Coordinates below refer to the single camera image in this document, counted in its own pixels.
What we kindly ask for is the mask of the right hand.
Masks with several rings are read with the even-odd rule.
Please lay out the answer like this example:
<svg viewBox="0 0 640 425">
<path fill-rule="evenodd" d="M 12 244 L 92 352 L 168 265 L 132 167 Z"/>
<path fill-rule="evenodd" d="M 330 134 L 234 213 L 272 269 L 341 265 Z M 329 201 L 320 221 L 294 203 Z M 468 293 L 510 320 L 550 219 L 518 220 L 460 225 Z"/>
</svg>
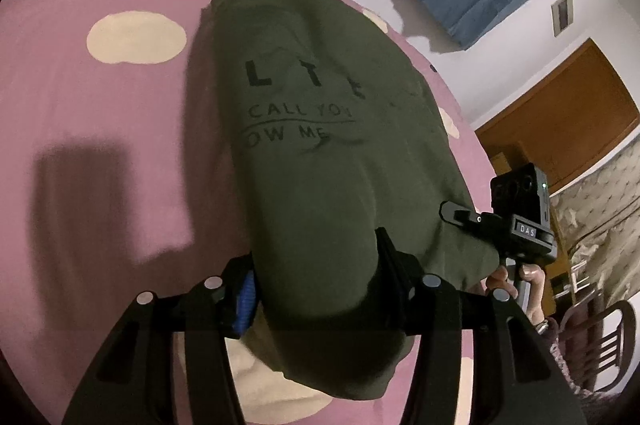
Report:
<svg viewBox="0 0 640 425">
<path fill-rule="evenodd" d="M 515 283 L 510 281 L 508 269 L 504 266 L 498 267 L 485 279 L 487 291 L 504 289 L 515 301 L 519 301 L 528 320 L 538 331 L 548 327 L 548 321 L 542 309 L 544 283 L 546 283 L 544 271 L 533 263 L 526 263 L 521 267 L 518 281 Z"/>
</svg>

